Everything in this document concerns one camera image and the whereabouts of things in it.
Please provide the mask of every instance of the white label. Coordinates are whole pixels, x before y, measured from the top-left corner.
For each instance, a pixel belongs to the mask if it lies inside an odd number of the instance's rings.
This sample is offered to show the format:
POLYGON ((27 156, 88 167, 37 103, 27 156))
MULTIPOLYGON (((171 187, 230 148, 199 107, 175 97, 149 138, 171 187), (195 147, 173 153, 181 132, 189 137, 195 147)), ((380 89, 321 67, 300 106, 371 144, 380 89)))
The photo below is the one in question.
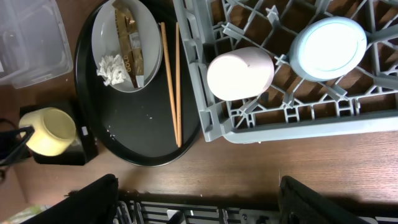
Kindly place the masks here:
POLYGON ((141 43, 139 42, 139 36, 137 32, 130 34, 129 37, 132 49, 141 48, 141 43))
POLYGON ((88 134, 86 126, 81 127, 81 131, 83 131, 84 136, 86 136, 88 134))

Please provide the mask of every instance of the wooden chopstick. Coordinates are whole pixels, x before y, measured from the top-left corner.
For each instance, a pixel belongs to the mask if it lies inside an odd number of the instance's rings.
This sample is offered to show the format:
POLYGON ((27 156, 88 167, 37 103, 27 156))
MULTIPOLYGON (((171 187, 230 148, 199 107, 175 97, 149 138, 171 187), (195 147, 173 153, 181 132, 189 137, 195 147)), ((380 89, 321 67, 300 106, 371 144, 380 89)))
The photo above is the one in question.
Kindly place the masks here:
POLYGON ((182 145, 182 130, 181 130, 181 76, 180 76, 180 33, 178 22, 175 23, 175 88, 177 94, 177 145, 182 145))
POLYGON ((172 108, 175 142, 178 145, 177 121, 175 119, 175 103, 174 103, 174 91, 173 91, 173 83, 172 83, 172 72, 170 70, 169 50, 167 48, 166 26, 165 26, 164 22, 160 23, 160 28, 162 30, 163 53, 164 53, 164 61, 166 63, 167 84, 169 86, 170 106, 172 108))

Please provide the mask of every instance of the dish rack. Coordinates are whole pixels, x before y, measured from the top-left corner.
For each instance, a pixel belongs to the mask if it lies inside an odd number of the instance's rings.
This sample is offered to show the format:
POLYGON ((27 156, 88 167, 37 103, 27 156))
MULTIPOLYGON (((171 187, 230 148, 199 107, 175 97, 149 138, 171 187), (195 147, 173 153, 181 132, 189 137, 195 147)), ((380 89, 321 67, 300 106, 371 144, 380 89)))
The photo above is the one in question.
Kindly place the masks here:
POLYGON ((396 1, 173 2, 206 141, 224 136, 252 143, 398 129, 396 1), (343 77, 308 82, 290 68, 290 44, 303 28, 331 16, 349 17, 364 28, 366 55, 343 77), (248 46, 273 57, 271 87, 254 98, 218 99, 207 84, 208 65, 223 52, 248 46))

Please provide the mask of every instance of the white plate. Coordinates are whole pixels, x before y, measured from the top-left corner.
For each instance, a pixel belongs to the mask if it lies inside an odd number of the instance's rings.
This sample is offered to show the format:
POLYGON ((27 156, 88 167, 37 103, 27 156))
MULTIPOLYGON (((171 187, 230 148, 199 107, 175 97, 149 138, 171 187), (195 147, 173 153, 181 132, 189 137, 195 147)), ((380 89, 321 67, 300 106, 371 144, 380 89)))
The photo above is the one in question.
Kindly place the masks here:
MULTIPOLYGON (((118 32, 116 30, 114 0, 103 4, 94 21, 91 35, 91 47, 93 49, 94 61, 99 63, 105 55, 120 54, 118 32)), ((148 8, 138 0, 123 0, 137 21, 137 28, 142 47, 142 58, 144 59, 144 87, 155 77, 163 57, 163 46, 159 27, 148 8)), ((128 78, 122 83, 111 85, 116 90, 132 93, 142 88, 134 88, 128 78)))

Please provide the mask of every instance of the clear plastic container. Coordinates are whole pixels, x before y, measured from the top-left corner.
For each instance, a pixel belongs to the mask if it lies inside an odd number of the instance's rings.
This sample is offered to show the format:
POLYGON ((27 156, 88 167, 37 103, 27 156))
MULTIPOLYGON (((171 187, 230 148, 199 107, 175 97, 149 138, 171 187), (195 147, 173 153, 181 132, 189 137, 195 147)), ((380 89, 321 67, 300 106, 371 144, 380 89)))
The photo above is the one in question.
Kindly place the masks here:
POLYGON ((22 88, 72 68, 55 0, 0 0, 0 85, 22 88))

